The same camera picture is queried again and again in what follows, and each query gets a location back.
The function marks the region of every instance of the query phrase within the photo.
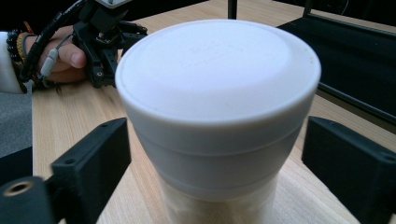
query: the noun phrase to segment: wooden surface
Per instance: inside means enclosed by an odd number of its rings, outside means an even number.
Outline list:
[[[238,20],[278,26],[301,17],[303,9],[269,0],[238,1]],[[227,0],[211,0],[137,22],[150,33],[181,23],[227,18]],[[332,119],[396,151],[395,134],[316,96],[312,116]],[[87,82],[33,94],[34,174],[48,178],[50,164],[99,124],[126,117],[117,90]],[[156,174],[128,121],[133,161],[98,223],[167,223]],[[272,223],[359,223],[302,164],[305,126],[280,171]]]

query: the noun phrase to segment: container lid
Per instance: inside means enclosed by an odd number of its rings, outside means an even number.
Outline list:
[[[251,21],[204,20],[143,38],[122,57],[117,89],[153,116],[210,123],[273,116],[318,85],[316,53]]]

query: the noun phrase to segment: robotic hand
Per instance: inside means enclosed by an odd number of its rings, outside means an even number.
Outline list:
[[[147,29],[122,21],[131,0],[88,1],[74,25],[74,42],[87,55],[86,74],[95,88],[115,86],[118,49],[123,53],[147,35]]]
[[[115,86],[118,50],[123,53],[134,43],[147,35],[147,29],[135,23],[122,21],[128,12],[128,2],[132,0],[77,0],[63,13],[58,13],[49,25],[37,37],[29,51],[19,80],[46,85],[46,76],[56,62],[57,55],[49,56],[49,63],[44,63],[46,72],[35,73],[35,66],[44,48],[54,33],[79,10],[78,22],[72,34],[74,43],[87,56],[85,72],[95,88]]]

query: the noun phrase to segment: black bracket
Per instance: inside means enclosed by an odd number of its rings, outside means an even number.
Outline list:
[[[126,118],[105,122],[51,165],[0,188],[0,223],[95,223],[131,163]]]
[[[396,153],[328,119],[309,117],[303,163],[362,224],[396,213]]]

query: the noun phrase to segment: wire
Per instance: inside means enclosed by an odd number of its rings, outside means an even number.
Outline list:
[[[74,13],[75,9],[80,8],[83,4],[85,4],[86,2],[88,2],[88,0],[78,0],[75,4],[73,4],[71,7],[69,7],[64,14],[70,14],[70,13]]]
[[[341,15],[344,15],[344,12],[346,12],[348,4],[349,4],[349,0],[346,0],[346,6],[344,7],[343,12],[341,12]]]
[[[72,35],[73,35],[73,33],[70,34],[70,35],[67,35],[67,36],[61,41],[61,43],[59,43],[59,45],[56,47],[56,49],[59,49],[59,48],[64,44],[64,42],[65,42],[70,36],[72,36]]]

